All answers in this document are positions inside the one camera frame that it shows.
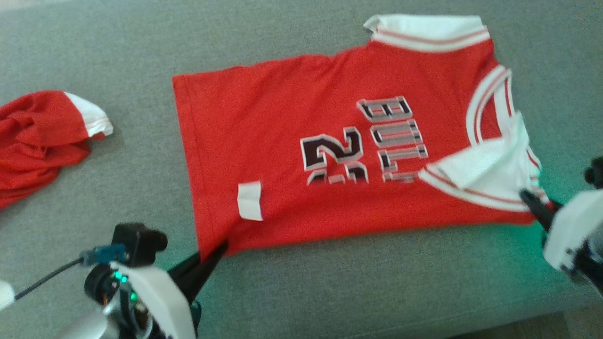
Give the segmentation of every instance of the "black cable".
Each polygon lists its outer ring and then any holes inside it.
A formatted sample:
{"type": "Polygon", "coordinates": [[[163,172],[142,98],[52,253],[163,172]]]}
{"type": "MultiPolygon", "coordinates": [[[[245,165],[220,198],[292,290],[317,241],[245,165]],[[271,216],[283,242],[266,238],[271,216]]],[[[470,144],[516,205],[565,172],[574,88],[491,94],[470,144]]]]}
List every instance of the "black cable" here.
{"type": "Polygon", "coordinates": [[[56,276],[57,274],[60,274],[63,271],[66,271],[67,269],[77,265],[77,264],[82,264],[84,262],[84,258],[78,258],[56,270],[54,270],[51,274],[41,278],[40,280],[38,280],[38,282],[36,282],[35,284],[33,284],[32,286],[26,288],[23,292],[17,294],[14,299],[15,301],[23,298],[24,296],[26,296],[29,292],[35,290],[36,288],[40,287],[41,284],[44,284],[45,282],[49,281],[50,279],[54,278],[54,276],[56,276]]]}

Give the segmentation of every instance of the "gray couch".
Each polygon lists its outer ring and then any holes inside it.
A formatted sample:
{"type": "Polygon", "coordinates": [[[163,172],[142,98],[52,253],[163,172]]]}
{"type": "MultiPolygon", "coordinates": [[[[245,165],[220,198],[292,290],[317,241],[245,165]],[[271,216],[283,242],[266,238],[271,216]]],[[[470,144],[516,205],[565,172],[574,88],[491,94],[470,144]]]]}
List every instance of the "gray couch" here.
{"type": "MultiPolygon", "coordinates": [[[[61,89],[115,134],[49,187],[0,211],[0,279],[17,290],[141,221],[158,265],[196,250],[171,77],[363,44],[375,13],[478,14],[545,166],[568,201],[600,156],[602,12],[565,0],[74,0],[0,13],[0,103],[61,89]]],[[[202,338],[438,338],[592,303],[549,267],[534,227],[369,235],[227,258],[201,292],[202,338]]],[[[49,338],[93,304],[72,269],[0,312],[0,337],[49,338]]]]}

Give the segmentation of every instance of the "blue connector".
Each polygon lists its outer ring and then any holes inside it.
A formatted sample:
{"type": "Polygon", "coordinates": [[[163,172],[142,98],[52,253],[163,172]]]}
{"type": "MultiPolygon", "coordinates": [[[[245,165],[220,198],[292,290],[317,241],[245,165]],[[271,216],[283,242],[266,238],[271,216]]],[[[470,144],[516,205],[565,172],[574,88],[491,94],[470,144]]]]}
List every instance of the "blue connector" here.
{"type": "Polygon", "coordinates": [[[125,245],[115,244],[96,246],[92,250],[83,251],[80,257],[84,259],[82,265],[93,266],[98,264],[109,265],[112,261],[125,262],[125,245]]]}

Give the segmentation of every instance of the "red jersey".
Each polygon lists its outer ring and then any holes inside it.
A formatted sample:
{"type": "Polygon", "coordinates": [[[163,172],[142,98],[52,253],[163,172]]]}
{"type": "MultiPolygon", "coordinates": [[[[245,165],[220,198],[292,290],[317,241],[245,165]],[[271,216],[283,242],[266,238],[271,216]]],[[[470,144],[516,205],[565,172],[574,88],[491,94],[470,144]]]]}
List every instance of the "red jersey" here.
{"type": "Polygon", "coordinates": [[[198,243],[245,249],[528,224],[540,164],[479,17],[374,16],[370,42],[174,77],[198,243]]]}
{"type": "Polygon", "coordinates": [[[100,107],[60,90],[0,106],[0,210],[50,184],[63,166],[84,160],[87,139],[111,133],[100,107]]]}

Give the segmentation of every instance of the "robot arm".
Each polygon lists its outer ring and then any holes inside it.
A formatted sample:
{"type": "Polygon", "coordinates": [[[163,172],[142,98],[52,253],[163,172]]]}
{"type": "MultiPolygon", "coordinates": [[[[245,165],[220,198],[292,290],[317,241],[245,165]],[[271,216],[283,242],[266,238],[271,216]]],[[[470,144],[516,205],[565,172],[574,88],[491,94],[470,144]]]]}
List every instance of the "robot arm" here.
{"type": "Polygon", "coordinates": [[[124,245],[122,260],[99,262],[84,283],[102,308],[79,319],[57,339],[194,339],[201,311],[193,304],[224,256],[227,244],[201,263],[195,253],[170,271],[153,263],[165,249],[164,234],[143,224],[115,227],[112,245],[124,245]]]}
{"type": "Polygon", "coordinates": [[[554,202],[551,209],[528,191],[521,197],[548,233],[545,260],[574,280],[585,277],[603,296],[603,157],[593,160],[584,177],[596,189],[564,206],[554,202]]]}

